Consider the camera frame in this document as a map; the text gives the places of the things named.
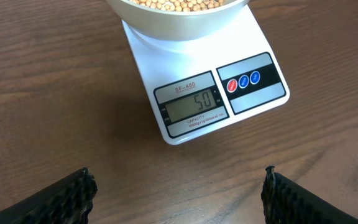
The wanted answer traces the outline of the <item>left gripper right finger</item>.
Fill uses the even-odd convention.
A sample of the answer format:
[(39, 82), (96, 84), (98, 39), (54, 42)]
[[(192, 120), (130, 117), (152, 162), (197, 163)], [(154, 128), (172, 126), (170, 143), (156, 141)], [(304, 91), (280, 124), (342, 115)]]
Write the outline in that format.
[(261, 200), (266, 224), (358, 224), (358, 219), (327, 203), (268, 166)]

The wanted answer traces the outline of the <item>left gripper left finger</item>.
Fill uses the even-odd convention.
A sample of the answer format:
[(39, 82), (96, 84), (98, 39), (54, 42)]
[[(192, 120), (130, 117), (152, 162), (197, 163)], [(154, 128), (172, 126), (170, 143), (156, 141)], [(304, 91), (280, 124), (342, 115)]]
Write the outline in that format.
[(1, 210), (0, 224), (88, 224), (97, 191), (84, 167)]

